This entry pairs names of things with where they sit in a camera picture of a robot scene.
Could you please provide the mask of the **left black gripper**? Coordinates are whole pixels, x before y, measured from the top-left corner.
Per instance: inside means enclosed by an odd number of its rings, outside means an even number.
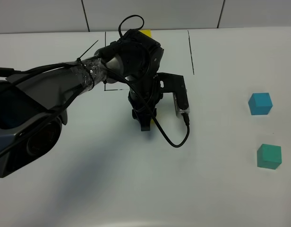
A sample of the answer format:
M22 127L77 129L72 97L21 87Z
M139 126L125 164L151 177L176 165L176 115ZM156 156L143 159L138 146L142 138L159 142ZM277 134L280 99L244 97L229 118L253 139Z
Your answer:
M156 116L155 106L163 98L163 94L161 93L160 73L156 73L150 77L143 77L136 83L133 83L133 80L137 79L136 75L130 75L128 78L134 89L139 92ZM132 117L139 122L141 131L150 131L152 116L146 110L144 104L133 89L130 89L128 99L133 107Z

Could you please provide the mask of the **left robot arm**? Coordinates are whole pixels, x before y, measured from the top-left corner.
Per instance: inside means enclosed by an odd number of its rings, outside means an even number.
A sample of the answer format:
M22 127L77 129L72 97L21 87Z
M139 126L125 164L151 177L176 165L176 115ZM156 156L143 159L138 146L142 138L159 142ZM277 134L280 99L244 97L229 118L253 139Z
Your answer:
M0 178L55 146L76 97L103 81L144 84L157 72L162 55L157 41L131 29L87 59L27 71L0 68Z

